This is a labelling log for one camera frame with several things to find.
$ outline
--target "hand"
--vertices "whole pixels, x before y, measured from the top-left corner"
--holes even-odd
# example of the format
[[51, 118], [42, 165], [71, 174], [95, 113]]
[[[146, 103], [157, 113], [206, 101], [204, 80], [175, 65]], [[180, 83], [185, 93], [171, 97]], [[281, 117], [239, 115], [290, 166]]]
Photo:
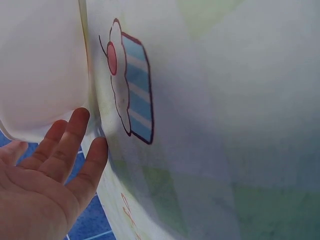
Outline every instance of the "hand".
[[103, 137], [96, 138], [86, 161], [67, 185], [85, 135], [89, 112], [74, 111], [69, 123], [55, 122], [31, 157], [15, 166], [28, 144], [0, 148], [0, 238], [63, 239], [94, 197], [108, 159]]

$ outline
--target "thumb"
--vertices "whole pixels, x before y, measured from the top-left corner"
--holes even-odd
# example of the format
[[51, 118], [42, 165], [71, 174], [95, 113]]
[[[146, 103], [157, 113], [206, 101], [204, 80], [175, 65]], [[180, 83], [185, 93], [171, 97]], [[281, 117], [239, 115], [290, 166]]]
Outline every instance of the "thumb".
[[28, 143], [23, 141], [12, 141], [0, 147], [0, 159], [7, 165], [15, 165], [18, 159], [25, 153]]

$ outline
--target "red cherry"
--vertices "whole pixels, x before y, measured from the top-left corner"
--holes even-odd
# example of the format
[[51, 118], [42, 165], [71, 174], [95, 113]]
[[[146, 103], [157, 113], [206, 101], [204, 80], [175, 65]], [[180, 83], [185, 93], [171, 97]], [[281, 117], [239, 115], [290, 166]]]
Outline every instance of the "red cherry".
[[108, 56], [108, 65], [112, 75], [117, 74], [117, 55], [114, 44], [110, 41], [106, 46], [106, 54]]

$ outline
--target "cherry stem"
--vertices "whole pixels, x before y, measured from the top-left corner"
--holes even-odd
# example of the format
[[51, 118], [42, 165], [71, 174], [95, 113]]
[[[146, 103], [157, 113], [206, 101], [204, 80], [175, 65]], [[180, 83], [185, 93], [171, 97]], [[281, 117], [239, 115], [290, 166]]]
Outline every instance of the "cherry stem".
[[99, 35], [99, 42], [100, 42], [100, 46], [101, 46], [101, 48], [102, 48], [102, 51], [103, 51], [104, 55], [106, 56], [106, 58], [108, 58], [108, 55], [107, 55], [104, 47], [102, 46], [102, 42], [101, 42], [101, 37], [100, 37], [100, 35]]

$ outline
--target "blue tile floor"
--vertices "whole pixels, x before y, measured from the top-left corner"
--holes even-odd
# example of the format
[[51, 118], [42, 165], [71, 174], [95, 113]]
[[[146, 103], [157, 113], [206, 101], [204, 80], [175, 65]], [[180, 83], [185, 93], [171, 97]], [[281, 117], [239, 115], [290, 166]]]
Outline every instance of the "blue tile floor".
[[[10, 141], [0, 131], [0, 147], [9, 142]], [[22, 159], [29, 157], [37, 146], [38, 144], [36, 143], [29, 144], [29, 148], [19, 162]], [[85, 158], [80, 149], [72, 173], [67, 182], [77, 175], [77, 172], [84, 162]], [[77, 219], [64, 240], [116, 240], [97, 195], [94, 196], [89, 206]]]

